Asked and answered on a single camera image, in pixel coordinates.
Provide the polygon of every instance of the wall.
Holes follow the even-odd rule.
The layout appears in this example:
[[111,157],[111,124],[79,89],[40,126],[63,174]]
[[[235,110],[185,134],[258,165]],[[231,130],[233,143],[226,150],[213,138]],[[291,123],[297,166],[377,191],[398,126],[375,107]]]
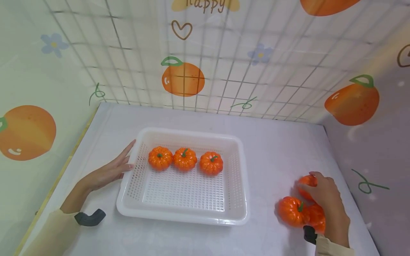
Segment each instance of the wall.
[[[390,39],[377,61],[363,68],[364,74],[373,76],[380,95],[374,116],[350,125],[343,125],[330,114],[322,121],[340,170],[381,255],[410,254],[410,206],[403,203],[410,182],[409,32],[410,27],[405,27]],[[343,101],[354,105],[349,98]],[[370,106],[372,99],[362,103]],[[349,120],[363,113],[363,107],[347,109]],[[335,115],[342,122],[343,111],[339,109]]]
[[97,107],[96,101],[89,106],[86,86],[94,90],[94,84],[80,79],[73,50],[61,50],[61,58],[41,51],[41,35],[60,33],[44,13],[45,5],[34,1],[0,3],[2,255],[14,253]]
[[298,122],[317,122],[410,13],[409,0],[46,2],[108,102]]

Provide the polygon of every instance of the blue flower drawing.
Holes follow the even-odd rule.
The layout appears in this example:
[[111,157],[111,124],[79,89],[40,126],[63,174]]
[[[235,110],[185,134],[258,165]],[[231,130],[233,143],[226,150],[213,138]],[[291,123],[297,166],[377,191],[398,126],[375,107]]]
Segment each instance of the blue flower drawing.
[[53,33],[51,36],[41,35],[40,38],[46,44],[41,49],[41,51],[45,54],[54,52],[57,57],[61,58],[60,50],[65,50],[68,48],[68,44],[63,42],[63,39],[61,38],[60,34]]
[[256,50],[248,52],[248,56],[253,59],[252,65],[256,66],[259,62],[268,63],[272,53],[272,48],[265,48],[262,43],[259,43]]

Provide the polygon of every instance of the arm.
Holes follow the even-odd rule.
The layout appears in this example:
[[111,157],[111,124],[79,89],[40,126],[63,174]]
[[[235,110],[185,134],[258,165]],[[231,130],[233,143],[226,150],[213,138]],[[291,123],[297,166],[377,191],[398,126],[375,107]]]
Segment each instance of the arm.
[[325,234],[319,235],[316,240],[316,255],[353,256],[354,251],[349,245],[350,218],[345,212],[335,181],[324,177],[320,172],[310,174],[316,176],[317,186],[299,186],[310,193],[315,202],[323,208],[326,218]]
[[77,182],[60,209],[50,213],[39,234],[22,254],[23,256],[63,255],[80,231],[80,225],[74,216],[81,211],[87,196],[92,191],[121,179],[123,172],[134,167],[127,164],[129,160],[127,154],[134,143],[135,140],[113,161]]

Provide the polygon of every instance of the wire grid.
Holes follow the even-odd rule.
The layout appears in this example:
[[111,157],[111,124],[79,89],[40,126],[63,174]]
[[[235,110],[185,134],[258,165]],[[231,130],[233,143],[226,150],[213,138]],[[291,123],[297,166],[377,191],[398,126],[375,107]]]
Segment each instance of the wire grid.
[[[93,75],[91,74],[90,70],[91,69],[98,69],[101,70],[101,73],[103,75],[103,78],[105,79],[105,81],[108,81],[104,71],[105,70],[110,70],[113,71],[116,74],[116,78],[119,81],[118,85],[114,85],[114,84],[105,84],[105,83],[101,83],[100,86],[102,86],[102,88],[108,88],[113,96],[113,98],[103,98],[100,101],[105,101],[105,102],[116,102],[116,103],[125,103],[125,104],[138,104],[138,105],[144,105],[144,106],[154,106],[152,100],[151,100],[151,96],[150,93],[158,93],[158,94],[162,94],[164,93],[161,90],[158,89],[152,89],[148,86],[147,83],[147,79],[146,79],[146,71],[144,70],[144,59],[141,56],[141,49],[138,47],[139,43],[137,40],[137,36],[136,36],[136,29],[134,27],[134,23],[135,22],[143,22],[141,20],[136,19],[132,14],[130,16],[127,17],[121,17],[121,16],[116,16],[113,15],[110,9],[110,6],[112,6],[113,4],[115,4],[113,1],[109,1],[109,0],[104,0],[105,1],[105,5],[108,11],[107,15],[102,15],[102,14],[91,14],[91,10],[88,4],[85,4],[85,6],[87,7],[87,9],[83,12],[78,12],[78,11],[73,11],[72,8],[70,7],[70,3],[68,0],[64,0],[66,3],[66,9],[59,9],[59,10],[52,10],[50,8],[50,6],[48,5],[48,3],[46,2],[46,0],[43,0],[44,3],[47,5],[50,13],[53,15],[54,20],[56,21],[56,23],[58,24],[59,28],[62,30],[62,33],[64,34],[64,36],[66,37],[67,41],[69,44],[71,45],[85,45],[87,47],[87,49],[90,51],[94,62],[97,64],[96,66],[90,66],[86,64],[86,61],[84,61],[82,59],[82,57],[80,56],[80,54],[77,52],[77,50],[75,49],[75,47],[73,47],[76,56],[80,59],[82,68],[84,68],[87,71],[87,74],[90,76],[92,82],[94,83],[94,85],[92,85],[92,87],[95,86],[96,84],[96,79],[93,77]],[[124,2],[130,6],[130,2],[129,0],[124,0]],[[375,41],[375,42],[368,42],[366,41],[366,37],[369,33],[371,33],[374,29],[377,29],[378,25],[381,24],[386,17],[391,13],[391,11],[396,8],[396,7],[403,7],[403,8],[408,8],[408,3],[407,2],[403,2],[403,1],[393,1],[392,3],[390,3],[389,8],[383,12],[382,15],[380,15],[378,17],[378,19],[372,23],[372,25],[367,29],[367,31],[365,33],[362,34],[362,36],[359,39],[352,39],[348,36],[346,36],[346,34],[350,31],[350,29],[352,27],[355,27],[358,25],[358,22],[360,20],[360,15],[375,1],[365,1],[365,4],[362,6],[362,10],[357,12],[357,16],[353,17],[351,20],[348,21],[348,26],[344,29],[344,31],[341,33],[340,36],[338,37],[334,37],[331,35],[327,35],[324,33],[321,33],[320,36],[313,38],[314,43],[311,44],[310,46],[310,50],[313,50],[315,42],[319,42],[320,40],[323,39],[331,39],[333,40],[333,44],[332,46],[327,50],[326,53],[323,54],[323,57],[321,58],[321,60],[319,61],[319,63],[317,63],[316,65],[312,65],[312,64],[304,64],[304,63],[291,63],[290,59],[292,57],[292,53],[296,52],[295,49],[298,46],[298,44],[303,40],[303,39],[309,39],[311,38],[310,35],[307,34],[307,32],[309,31],[309,29],[311,28],[311,25],[317,20],[320,19],[321,17],[315,17],[315,16],[308,16],[306,18],[306,22],[300,27],[299,31],[297,33],[289,33],[287,31],[287,27],[290,24],[290,22],[292,21],[292,19],[294,19],[297,15],[298,10],[301,8],[299,1],[294,1],[294,7],[292,9],[291,14],[288,17],[288,20],[285,21],[285,26],[283,28],[282,31],[280,32],[272,32],[267,30],[267,25],[271,19],[271,16],[273,14],[273,11],[275,10],[275,7],[278,5],[279,1],[272,1],[271,2],[271,7],[270,7],[270,11],[268,16],[265,18],[264,20],[264,25],[260,30],[257,29],[247,29],[246,28],[246,23],[250,22],[249,18],[250,18],[250,13],[251,10],[253,8],[253,6],[251,5],[250,8],[247,9],[246,13],[245,13],[245,22],[244,25],[242,26],[241,30],[240,30],[240,36],[239,36],[239,40],[237,42],[236,48],[235,48],[235,53],[233,55],[232,58],[230,57],[221,57],[221,49],[222,49],[222,44],[223,44],[223,40],[224,40],[224,36],[226,36],[226,31],[229,31],[230,28],[227,27],[227,23],[228,23],[228,18],[229,15],[232,15],[230,12],[230,9],[228,7],[225,7],[226,9],[226,15],[225,15],[225,22],[223,23],[222,26],[214,26],[214,25],[209,25],[206,23],[206,20],[208,18],[208,12],[206,12],[204,14],[204,25],[203,25],[203,30],[202,30],[202,40],[205,39],[205,37],[207,36],[207,31],[209,29],[218,29],[221,32],[221,37],[219,40],[219,48],[217,49],[217,55],[216,56],[210,56],[210,55],[206,55],[203,52],[204,49],[204,45],[201,45],[200,48],[200,52],[198,54],[187,54],[186,52],[186,45],[187,43],[189,43],[189,40],[187,41],[183,41],[183,52],[179,53],[179,52],[171,52],[170,48],[169,48],[169,44],[167,44],[167,49],[165,50],[167,56],[170,55],[182,55],[184,57],[184,59],[187,56],[194,56],[194,57],[199,57],[199,69],[201,69],[202,67],[202,60],[203,58],[207,58],[207,59],[211,59],[214,61],[214,72],[213,72],[213,76],[212,78],[208,78],[205,77],[205,80],[208,81],[208,83],[210,83],[210,94],[200,94],[198,93],[197,95],[195,95],[195,105],[194,107],[192,106],[186,106],[185,104],[185,97],[183,97],[183,101],[182,101],[182,106],[178,106],[176,104],[174,104],[174,99],[175,95],[171,96],[171,105],[163,103],[162,107],[164,108],[173,108],[173,109],[182,109],[182,110],[189,110],[189,111],[199,111],[199,112],[210,112],[210,113],[221,113],[221,114],[228,114],[228,115],[236,115],[236,116],[252,116],[252,117],[257,117],[257,118],[270,118],[270,119],[278,119],[278,120],[290,120],[290,121],[301,121],[301,122],[308,122],[311,119],[311,116],[305,116],[305,114],[308,111],[311,111],[312,109],[314,110],[314,112],[316,112],[317,114],[323,110],[323,106],[318,105],[319,102],[321,102],[321,100],[326,96],[329,95],[329,93],[332,93],[334,91],[336,91],[337,86],[343,82],[349,79],[349,76],[352,76],[360,67],[359,65],[364,64],[364,61],[366,61],[369,57],[371,57],[377,49],[379,49],[380,47],[382,47],[387,39],[393,35],[400,27],[402,24],[405,24],[406,21],[408,21],[409,17],[408,15],[406,15],[400,22],[395,23],[393,27],[391,27],[389,29],[389,33],[388,35],[383,39],[383,40],[379,40],[379,41]],[[163,1],[163,4],[165,6],[165,9],[167,8],[166,5],[166,1]],[[184,12],[184,22],[187,22],[187,12]],[[79,32],[81,33],[82,37],[83,37],[83,41],[71,41],[67,34],[64,32],[64,28],[61,26],[60,22],[58,21],[57,16],[58,15],[72,15],[72,17],[74,18],[76,25],[79,29]],[[171,26],[171,21],[168,20],[168,17],[166,16],[167,12],[165,12],[165,21],[162,26],[165,26],[166,28],[169,28]],[[87,41],[87,37],[85,36],[83,30],[82,30],[82,26],[79,23],[79,21],[77,20],[77,16],[87,16],[92,20],[92,24],[93,27],[95,29],[95,31],[97,32],[100,40],[101,40],[101,44],[92,44],[89,41]],[[101,35],[101,32],[97,26],[96,23],[96,18],[102,18],[102,19],[108,19],[111,21],[112,27],[111,28],[107,28],[107,29],[112,29],[114,31],[114,34],[116,35],[116,38],[118,40],[118,44],[119,46],[116,45],[109,45],[104,41],[103,36]],[[132,27],[132,37],[134,39],[134,45],[135,47],[123,47],[123,44],[121,42],[121,37],[118,35],[117,32],[117,27],[116,27],[116,22],[117,20],[125,20],[128,22],[128,24]],[[337,15],[334,15],[331,19],[330,22],[327,23],[327,25],[324,28],[324,31],[328,30],[331,25],[333,23],[337,22]],[[169,33],[169,29],[166,29],[166,37],[169,38],[172,35],[172,33]],[[279,46],[280,43],[282,43],[282,40],[284,38],[288,38],[288,37],[292,37],[292,44],[289,45],[288,49],[286,51],[283,51],[281,56],[279,57],[278,61],[275,62],[269,62],[268,64],[266,64],[263,68],[263,71],[261,73],[261,75],[259,76],[259,78],[257,79],[256,82],[247,82],[245,81],[245,78],[249,72],[249,70],[252,68],[251,64],[252,64],[252,59],[244,59],[241,58],[238,55],[238,51],[240,49],[240,45],[241,45],[241,41],[243,38],[246,38],[247,36],[255,36],[257,35],[258,37],[258,41],[257,43],[261,43],[262,42],[262,38],[264,35],[276,35],[278,36],[278,40],[276,41],[273,50],[276,50],[276,48]],[[350,48],[349,51],[347,52],[351,52],[353,51],[356,47],[360,46],[360,45],[369,45],[371,47],[371,50],[365,55],[365,57],[363,59],[357,60],[356,62],[352,63],[349,67],[349,69],[346,68],[342,68],[340,67],[340,64],[343,63],[347,58],[348,58],[348,54],[345,54],[344,56],[342,56],[335,65],[331,65],[331,66],[326,66],[326,65],[322,65],[322,63],[325,61],[326,57],[329,56],[332,52],[332,50],[335,49],[335,47],[341,42],[341,41],[351,41],[353,42],[353,46]],[[93,49],[96,48],[101,48],[104,50],[105,54],[108,56],[109,62],[110,62],[110,67],[105,67],[103,65],[101,65],[98,62],[98,58],[96,56],[96,54],[94,53]],[[123,58],[123,60],[125,61],[126,64],[126,68],[119,68],[115,65],[110,52],[108,49],[119,49],[121,51],[121,57]],[[130,64],[128,63],[128,60],[126,58],[126,55],[130,52],[136,52],[137,55],[139,56],[139,61],[141,63],[141,70],[133,70],[130,68]],[[219,68],[218,64],[219,61],[223,60],[223,61],[230,61],[231,65],[230,65],[230,70],[227,70],[228,76],[226,79],[218,79],[216,78],[216,71]],[[234,69],[234,64],[236,62],[243,62],[243,63],[248,63],[247,64],[247,68],[246,71],[244,72],[243,78],[241,80],[238,79],[231,79],[231,72]],[[255,92],[255,89],[257,88],[257,86],[265,86],[267,89],[271,88],[272,86],[278,86],[277,83],[277,77],[274,78],[273,81],[269,81],[269,82],[261,82],[262,77],[264,76],[264,74],[266,72],[269,73],[269,71],[271,70],[272,67],[274,66],[279,66],[279,71],[277,71],[277,74],[282,73],[282,71],[284,70],[284,68],[286,67],[293,67],[293,73],[291,74],[291,76],[288,78],[287,82],[284,85],[280,85],[281,90],[279,91],[279,93],[276,95],[275,98],[266,98],[264,96],[262,96],[261,99],[256,99],[255,101],[253,101],[253,103],[257,106],[258,104],[261,103],[270,103],[269,107],[264,111],[264,112],[257,112],[257,111],[251,111],[251,112],[244,112],[245,108],[242,108],[241,111],[236,111],[233,110],[232,108],[230,108],[229,110],[227,109],[222,109],[221,108],[221,104],[222,101],[224,99],[230,99],[233,100],[233,105],[234,104],[238,104],[238,103],[242,103],[242,102],[246,102],[249,101],[251,98],[253,98],[253,94]],[[310,72],[310,74],[304,79],[304,81],[298,85],[290,85],[289,82],[295,77],[295,75],[298,73],[299,70],[301,70],[302,68],[313,68],[313,70]],[[317,83],[317,85],[315,87],[304,87],[304,84],[307,82],[307,80],[314,75],[315,71],[318,68],[322,68],[322,69],[327,69],[327,74],[325,76],[322,77],[322,79],[320,80],[319,83]],[[123,71],[123,72],[127,72],[130,74],[130,77],[132,79],[132,86],[130,85],[124,85],[121,81],[120,75],[119,75],[119,71]],[[326,86],[324,83],[326,82],[326,80],[333,74],[334,71],[339,71],[343,74],[343,76],[337,80],[337,82],[331,86],[329,88],[329,86]],[[132,76],[132,73],[139,73],[143,76],[144,79],[144,89],[138,89],[137,85],[136,85],[136,81],[134,80],[134,77]],[[217,80],[221,80],[225,82],[225,87],[222,91],[221,95],[212,95],[212,91],[213,88],[215,86],[215,81]],[[226,88],[229,82],[235,82],[235,83],[239,83],[239,87],[238,90],[236,92],[236,95],[234,97],[229,97],[226,95]],[[241,90],[241,87],[244,84],[250,84],[253,86],[253,89],[249,95],[248,98],[243,98],[243,97],[238,97],[239,92]],[[114,89],[118,88],[118,89],[122,89],[123,94],[125,96],[125,99],[122,98],[117,98],[116,94],[114,93]],[[125,91],[125,88],[128,89],[133,89],[136,92],[137,95],[137,100],[133,100],[133,99],[129,99],[127,96],[127,92]],[[279,100],[279,97],[281,96],[282,92],[287,89],[287,88],[295,88],[296,90],[293,92],[293,94],[288,97],[287,100]],[[302,88],[305,89],[309,89],[309,93],[306,94],[302,100],[300,100],[298,103],[294,103],[291,102],[292,98],[294,98],[294,96],[299,92],[299,90],[301,90]],[[148,95],[148,100],[145,100],[146,97],[140,97],[138,91],[141,93],[141,91],[145,91]],[[207,97],[208,98],[208,102],[207,102],[207,106],[206,107],[199,107],[197,106],[198,103],[198,96],[202,96],[202,97]],[[211,97],[216,97],[219,99],[219,105],[217,108],[210,108],[210,100]],[[270,113],[270,110],[272,109],[274,104],[280,104],[282,105],[282,107],[280,109],[278,109],[278,111],[276,111],[274,114]],[[285,108],[289,108],[290,111],[283,111]]]

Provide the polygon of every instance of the white tabletop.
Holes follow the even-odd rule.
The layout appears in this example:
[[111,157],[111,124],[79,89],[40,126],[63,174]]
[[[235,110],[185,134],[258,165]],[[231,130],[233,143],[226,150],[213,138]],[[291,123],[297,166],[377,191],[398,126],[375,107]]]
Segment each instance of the white tabletop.
[[351,218],[349,240],[356,255],[379,255],[333,158],[320,125],[172,109],[102,103],[22,251],[61,206],[74,184],[106,164],[145,127],[231,134],[245,147],[251,218],[244,226],[221,227],[122,216],[116,209],[120,182],[88,197],[83,211],[100,208],[107,216],[96,227],[82,227],[66,255],[277,255],[313,256],[315,246],[302,229],[284,225],[275,204],[296,195],[295,181],[309,171],[332,177]]

